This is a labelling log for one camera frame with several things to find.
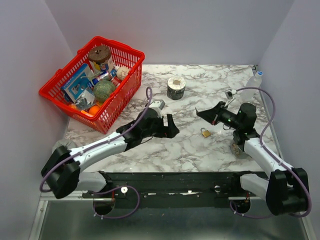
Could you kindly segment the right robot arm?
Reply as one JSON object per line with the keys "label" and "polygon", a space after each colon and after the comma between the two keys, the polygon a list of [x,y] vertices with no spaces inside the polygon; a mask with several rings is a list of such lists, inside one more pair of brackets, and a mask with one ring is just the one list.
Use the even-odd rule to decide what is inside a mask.
{"label": "right robot arm", "polygon": [[211,125],[222,123],[232,128],[233,141],[238,149],[249,155],[262,168],[267,178],[246,173],[230,183],[230,191],[241,196],[245,192],[265,200],[269,211],[275,215],[307,212],[310,210],[308,175],[302,168],[286,163],[268,146],[255,130],[256,107],[251,103],[240,105],[237,113],[227,109],[220,101],[215,107],[196,111],[196,115]]}

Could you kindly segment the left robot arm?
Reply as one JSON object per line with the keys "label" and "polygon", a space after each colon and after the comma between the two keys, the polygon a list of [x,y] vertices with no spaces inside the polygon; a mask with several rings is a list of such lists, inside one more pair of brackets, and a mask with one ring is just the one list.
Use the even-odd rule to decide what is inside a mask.
{"label": "left robot arm", "polygon": [[157,107],[145,108],[137,119],[101,140],[72,149],[58,147],[41,170],[39,189],[44,193],[43,186],[48,185],[47,191],[53,192],[57,199],[74,191],[95,192],[101,198],[107,197],[111,191],[107,177],[102,172],[86,172],[88,167],[137,147],[144,138],[172,139],[179,132],[171,114],[167,115],[167,125],[164,125],[161,110]]}

